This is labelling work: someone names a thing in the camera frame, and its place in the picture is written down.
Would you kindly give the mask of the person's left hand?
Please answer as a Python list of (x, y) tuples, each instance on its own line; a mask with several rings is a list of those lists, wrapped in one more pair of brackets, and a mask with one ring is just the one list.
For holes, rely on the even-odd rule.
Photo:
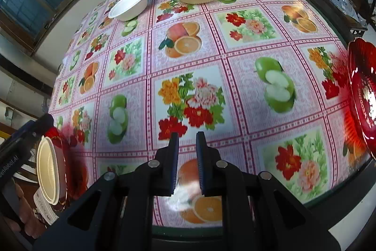
[(19, 216), (26, 235), (37, 239), (46, 231), (45, 226), (34, 215), (34, 211), (24, 197), (23, 190), (17, 183), (11, 181), (3, 195), (10, 205), (10, 211), (16, 212)]

